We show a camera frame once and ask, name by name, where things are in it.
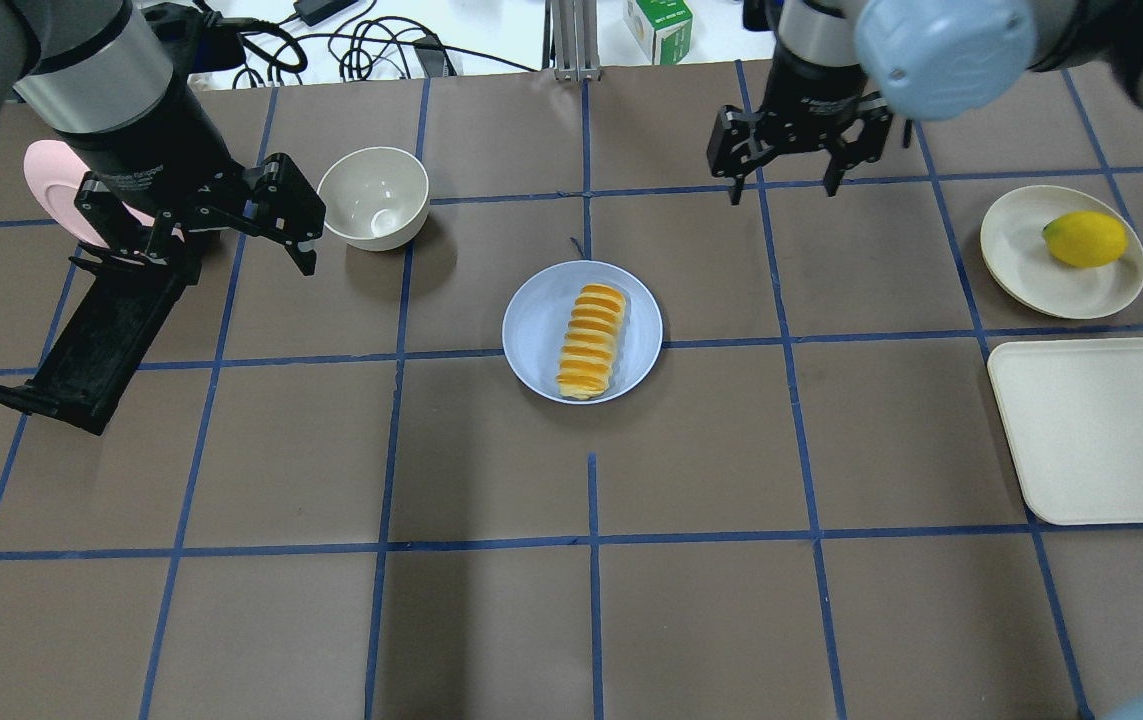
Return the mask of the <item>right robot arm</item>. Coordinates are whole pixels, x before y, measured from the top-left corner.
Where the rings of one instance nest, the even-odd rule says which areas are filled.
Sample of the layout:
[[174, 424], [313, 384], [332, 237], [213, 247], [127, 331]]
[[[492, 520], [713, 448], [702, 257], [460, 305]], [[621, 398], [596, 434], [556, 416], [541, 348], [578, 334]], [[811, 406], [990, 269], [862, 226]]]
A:
[[748, 1], [743, 23], [775, 54], [756, 109], [716, 114], [705, 158], [732, 202], [764, 165], [808, 152], [826, 152], [836, 193], [881, 159], [895, 117], [959, 117], [1028, 72], [1105, 61], [1143, 110], [1143, 1]]

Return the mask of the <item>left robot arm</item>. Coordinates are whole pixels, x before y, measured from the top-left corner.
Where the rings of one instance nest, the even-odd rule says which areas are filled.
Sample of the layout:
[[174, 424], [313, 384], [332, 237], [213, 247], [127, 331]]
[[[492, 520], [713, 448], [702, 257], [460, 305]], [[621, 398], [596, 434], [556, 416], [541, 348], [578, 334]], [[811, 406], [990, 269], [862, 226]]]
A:
[[99, 241], [78, 265], [111, 293], [199, 281], [195, 233], [233, 229], [315, 272], [323, 201], [291, 159], [239, 165], [168, 45], [131, 1], [0, 1], [0, 109], [17, 94], [87, 167], [75, 210]]

